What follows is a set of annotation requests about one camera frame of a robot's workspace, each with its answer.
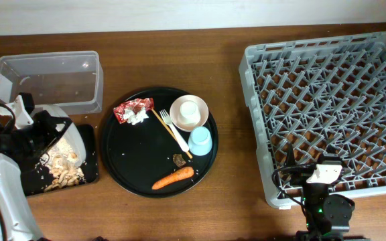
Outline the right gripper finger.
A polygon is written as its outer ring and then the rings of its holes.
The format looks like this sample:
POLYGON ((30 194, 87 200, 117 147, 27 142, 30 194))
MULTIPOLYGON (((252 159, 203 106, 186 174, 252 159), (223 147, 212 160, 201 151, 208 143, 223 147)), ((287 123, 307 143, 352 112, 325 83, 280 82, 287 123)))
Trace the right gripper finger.
POLYGON ((320 154, 320 164, 343 164, 343 160, 336 154, 336 149, 328 145, 324 153, 320 154))
POLYGON ((296 165, 296 160, 294 157, 294 149, 292 144, 290 143, 287 148, 287 153, 286 153, 286 160, 285 160, 285 166, 286 167, 293 167, 296 165))

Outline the grey dinner plate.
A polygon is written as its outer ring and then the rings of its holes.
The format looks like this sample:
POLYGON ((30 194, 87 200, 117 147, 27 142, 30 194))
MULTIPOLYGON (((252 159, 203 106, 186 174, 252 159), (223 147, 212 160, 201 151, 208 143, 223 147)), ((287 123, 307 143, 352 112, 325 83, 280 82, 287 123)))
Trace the grey dinner plate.
MULTIPOLYGON (((46 110, 51 116, 68 117, 68 115, 55 104, 39 105, 32 112, 32 116, 36 113, 46 110)), ((67 162, 71 162, 76 167, 80 167, 86 159, 86 149, 84 142, 75 124, 71 124, 63 137, 48 151, 50 155, 50 163, 57 156, 63 157, 67 162)))

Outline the light blue cup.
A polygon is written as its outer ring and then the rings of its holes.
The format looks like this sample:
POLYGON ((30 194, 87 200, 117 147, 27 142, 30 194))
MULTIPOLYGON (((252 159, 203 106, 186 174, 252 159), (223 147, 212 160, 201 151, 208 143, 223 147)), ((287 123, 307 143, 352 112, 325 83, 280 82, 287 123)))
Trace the light blue cup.
POLYGON ((190 152, 196 156, 205 156, 212 149, 212 137, 206 127, 196 127, 189 136, 190 152))

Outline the orange carrot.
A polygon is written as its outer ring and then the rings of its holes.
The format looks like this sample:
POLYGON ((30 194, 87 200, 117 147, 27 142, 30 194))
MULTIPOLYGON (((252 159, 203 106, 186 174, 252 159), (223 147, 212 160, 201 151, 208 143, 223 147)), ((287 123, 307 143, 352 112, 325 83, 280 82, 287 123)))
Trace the orange carrot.
POLYGON ((152 185, 152 190, 161 189, 169 184, 191 178, 194 175, 194 169, 192 167, 183 167, 174 173, 160 179, 152 185))

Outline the rice and peanut leftovers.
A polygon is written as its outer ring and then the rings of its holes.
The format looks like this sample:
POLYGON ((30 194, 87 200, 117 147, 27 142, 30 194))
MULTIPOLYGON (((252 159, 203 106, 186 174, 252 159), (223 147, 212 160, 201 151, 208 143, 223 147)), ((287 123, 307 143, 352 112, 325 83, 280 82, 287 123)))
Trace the rice and peanut leftovers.
POLYGON ((40 163, 48 168, 52 176, 52 182, 45 186, 44 192, 76 186, 84 181, 84 173, 75 166, 76 161, 79 161, 79 157, 64 137, 44 153, 40 163))

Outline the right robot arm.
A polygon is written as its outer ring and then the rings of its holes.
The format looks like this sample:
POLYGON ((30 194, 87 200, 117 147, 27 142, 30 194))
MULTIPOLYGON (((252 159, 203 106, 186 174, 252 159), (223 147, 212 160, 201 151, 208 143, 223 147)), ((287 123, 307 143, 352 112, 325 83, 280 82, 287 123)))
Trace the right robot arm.
POLYGON ((294 148, 290 145, 284 163, 284 173, 292 185, 302 188, 300 203, 306 218, 306 231, 296 232, 296 240, 343 240, 349 232, 349 221, 355 203, 340 194, 331 194, 329 189, 342 177, 346 163, 336 154, 333 146, 319 154, 316 162, 300 165, 296 163, 294 148))

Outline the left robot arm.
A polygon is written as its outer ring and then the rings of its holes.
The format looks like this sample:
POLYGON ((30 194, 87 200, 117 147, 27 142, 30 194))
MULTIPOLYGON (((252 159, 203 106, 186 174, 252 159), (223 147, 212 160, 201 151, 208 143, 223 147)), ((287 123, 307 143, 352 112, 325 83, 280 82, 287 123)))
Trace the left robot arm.
POLYGON ((72 120, 57 105, 34 108, 30 94, 0 104, 0 240, 43 240, 21 184, 21 168, 34 167, 65 134, 72 120))

